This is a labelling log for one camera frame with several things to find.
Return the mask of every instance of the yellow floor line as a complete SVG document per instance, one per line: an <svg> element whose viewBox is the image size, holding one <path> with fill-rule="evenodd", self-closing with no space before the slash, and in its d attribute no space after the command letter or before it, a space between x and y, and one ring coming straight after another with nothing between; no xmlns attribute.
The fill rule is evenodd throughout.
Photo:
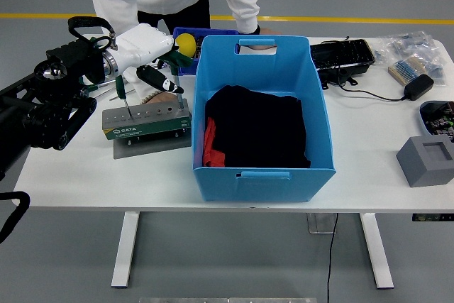
<svg viewBox="0 0 454 303"><path fill-rule="evenodd" d="M95 16L94 13L0 13L0 19L68 19L73 16ZM233 21L232 16L213 15L212 21ZM307 22L307 23L376 23L376 24L419 24L454 25L454 19L417 18L360 18L322 16L258 16L259 21Z"/></svg>

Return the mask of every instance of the white table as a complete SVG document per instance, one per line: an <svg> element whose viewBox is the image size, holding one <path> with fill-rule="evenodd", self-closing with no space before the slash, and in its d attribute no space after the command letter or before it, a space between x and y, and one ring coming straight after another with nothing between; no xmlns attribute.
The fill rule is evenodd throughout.
<svg viewBox="0 0 454 303"><path fill-rule="evenodd" d="M321 38L311 38L311 44ZM15 190L31 196L34 209L124 211L112 285L127 286L140 211L359 213L377 287L393 287L375 213L454 211L454 184L410 188L396 154L411 136L423 135L419 106L428 100L454 99L454 63L446 61L448 85L434 87L417 101L390 103L330 87L324 92L337 173L310 202L205 202L192 173L192 149L113 159L112 141L101 129L103 109L123 105L100 97L98 109L64 151L32 149ZM402 97L403 87L384 66L355 78L364 89ZM194 76L180 77L192 109ZM136 95L128 98L138 103Z"/></svg>

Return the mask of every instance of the gray 3d printed block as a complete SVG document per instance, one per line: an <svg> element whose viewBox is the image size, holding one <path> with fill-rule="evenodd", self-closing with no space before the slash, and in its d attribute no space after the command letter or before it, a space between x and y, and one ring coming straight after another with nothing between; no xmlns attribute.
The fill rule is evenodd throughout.
<svg viewBox="0 0 454 303"><path fill-rule="evenodd" d="M447 135L411 137L397 160L410 187L447 184L454 178L454 143Z"/></svg>

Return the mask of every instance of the robotic arm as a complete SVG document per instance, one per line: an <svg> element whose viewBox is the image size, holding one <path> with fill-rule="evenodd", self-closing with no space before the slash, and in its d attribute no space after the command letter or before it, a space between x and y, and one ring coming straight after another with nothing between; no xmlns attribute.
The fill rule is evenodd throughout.
<svg viewBox="0 0 454 303"><path fill-rule="evenodd" d="M109 35L89 40L76 31L97 26L106 28ZM128 67L139 67L136 82L142 80L166 92L183 92L148 65L157 58L173 68L192 63L175 51L173 38L158 29L142 23L116 38L110 24L99 17L70 18L68 28L76 41L47 51L47 60L32 74L0 90L0 181L30 146L62 150L89 119L96 99L89 97L82 76L99 84ZM30 200L22 192L0 194L0 200L7 199L20 199L21 204L0 231L0 243L12 232Z"/></svg>

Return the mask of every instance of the plastic bag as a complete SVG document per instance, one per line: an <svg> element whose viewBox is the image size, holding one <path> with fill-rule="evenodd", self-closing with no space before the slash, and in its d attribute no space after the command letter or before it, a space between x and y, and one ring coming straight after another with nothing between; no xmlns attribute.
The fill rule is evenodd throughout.
<svg viewBox="0 0 454 303"><path fill-rule="evenodd" d="M442 57L431 35L423 31L389 35L379 38L374 48L378 63L393 68L409 58L416 58L434 85L445 85Z"/></svg>

